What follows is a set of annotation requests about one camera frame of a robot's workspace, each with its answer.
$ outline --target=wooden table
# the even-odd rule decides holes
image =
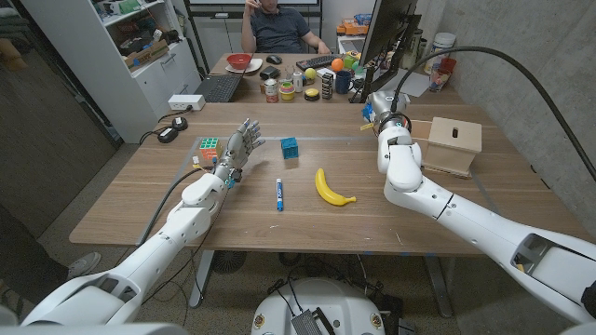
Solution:
[[[222,57],[217,61],[217,63],[215,64],[215,66],[213,67],[213,69],[211,70],[210,74],[230,74],[227,70],[225,70],[225,67],[228,65],[227,62],[227,57],[231,55],[229,53],[223,54]],[[279,78],[285,78],[287,75],[286,72],[286,67],[292,67],[295,69],[294,71],[301,71],[297,66],[296,66],[296,61],[299,60],[309,60],[311,58],[315,58],[318,57],[319,55],[317,54],[278,54],[281,59],[283,60],[283,62],[280,65],[275,65],[275,64],[270,64],[268,62],[266,62],[266,58],[267,56],[269,56],[269,54],[254,54],[253,57],[255,59],[262,59],[263,60],[263,65],[261,66],[261,68],[258,71],[249,73],[249,74],[244,74],[244,77],[242,78],[242,80],[240,81],[240,84],[238,84],[238,88],[236,89],[236,92],[234,93],[234,96],[232,97],[232,102],[265,102],[265,95],[261,93],[261,88],[259,87],[264,80],[261,79],[261,77],[259,76],[259,73],[264,70],[264,68],[266,68],[267,66],[273,66],[275,68],[278,68],[281,71],[281,75],[279,76]],[[316,88],[318,89],[318,91],[321,91],[321,80],[320,78],[317,78],[315,84],[310,85],[305,87],[305,89],[307,88]],[[316,101],[315,103],[348,103],[348,99],[352,98],[353,93],[348,93],[348,94],[337,94],[336,92],[333,92],[332,98],[329,100],[325,100],[325,99],[320,99],[318,101]],[[412,103],[416,104],[416,103],[420,103],[420,100],[414,99],[412,98]],[[451,86],[446,86],[441,92],[440,94],[432,94],[431,92],[427,92],[425,93],[425,98],[423,100],[424,103],[432,103],[432,104],[436,104],[436,103],[441,103],[441,104],[464,104],[464,102],[462,101],[462,99],[459,97],[459,95],[457,94],[457,92],[455,92],[455,90],[451,87]],[[279,99],[280,103],[283,104],[288,104],[288,103],[313,103],[311,101],[307,101],[304,99],[304,93],[300,93],[300,95],[295,96],[293,100],[282,100]]]
[[[280,56],[284,62],[295,62],[308,55]],[[220,60],[213,71],[221,71],[223,66]],[[249,117],[260,121],[267,143],[252,153],[242,182],[230,191],[206,237],[206,251],[196,276],[201,287],[207,282],[212,257],[212,251],[207,250],[481,254],[430,218],[386,201],[386,176],[376,166],[376,138],[370,130],[359,130],[361,104],[328,103],[320,108],[308,103],[333,100],[264,103],[260,81],[258,74],[246,76],[236,96],[239,102],[259,103],[208,103],[203,110],[185,116],[189,127],[174,142],[162,144],[156,137],[147,139],[74,228],[71,241],[134,246],[175,176],[192,168],[192,155],[200,156],[200,139],[218,137],[224,141]],[[406,111],[412,120],[431,121],[434,116],[441,116],[482,124],[482,152],[471,166],[474,178],[463,180],[425,172],[430,179],[506,218],[594,241],[481,108],[463,104],[448,87],[441,93],[427,92],[412,100]],[[157,127],[168,122],[164,120]],[[279,139],[286,137],[297,138],[298,159],[282,158]],[[334,191],[355,195],[358,201],[338,208],[322,200],[315,187],[318,168],[325,169]],[[199,174],[183,181],[172,193],[152,234],[180,201],[184,186],[198,178]],[[276,178],[284,182],[283,212],[277,211]],[[195,240],[190,246],[196,247],[200,242],[201,239]],[[439,277],[433,277],[433,285],[442,283],[436,263],[428,267],[431,276]],[[439,301],[446,297],[441,291],[444,285],[435,289]],[[199,297],[195,287],[191,305],[198,305]]]

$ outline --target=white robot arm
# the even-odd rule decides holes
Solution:
[[[505,219],[423,176],[421,152],[401,113],[391,113],[393,92],[369,96],[379,131],[377,164],[386,173],[385,197],[425,214],[464,238],[535,297],[576,323],[594,322],[582,297],[596,281],[596,246],[584,240]],[[407,98],[400,95],[398,110]]]
[[[183,191],[183,200],[166,224],[116,268],[75,278],[48,295],[22,326],[54,323],[64,326],[118,325],[132,321],[148,289],[176,254],[208,231],[222,208],[228,188],[241,179],[241,168],[258,140],[258,121],[246,120],[232,134],[225,153],[211,173]]]

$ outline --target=banana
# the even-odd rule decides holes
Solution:
[[[329,186],[327,186],[327,181],[325,181],[325,171],[323,171],[322,168],[317,170],[317,175],[315,176],[315,185],[317,185],[318,194],[320,194],[325,201],[332,205],[343,206],[348,202],[356,201],[355,196],[346,198],[345,196],[332,191]]]

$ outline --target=red bowl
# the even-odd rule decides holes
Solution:
[[[251,62],[251,55],[249,54],[234,54],[227,58],[227,62],[237,70],[244,70]]]

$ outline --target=shoe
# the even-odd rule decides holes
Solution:
[[[99,252],[91,252],[74,261],[74,263],[68,266],[68,276],[66,277],[66,280],[71,280],[81,275],[87,275],[95,269],[101,259],[102,255]]]

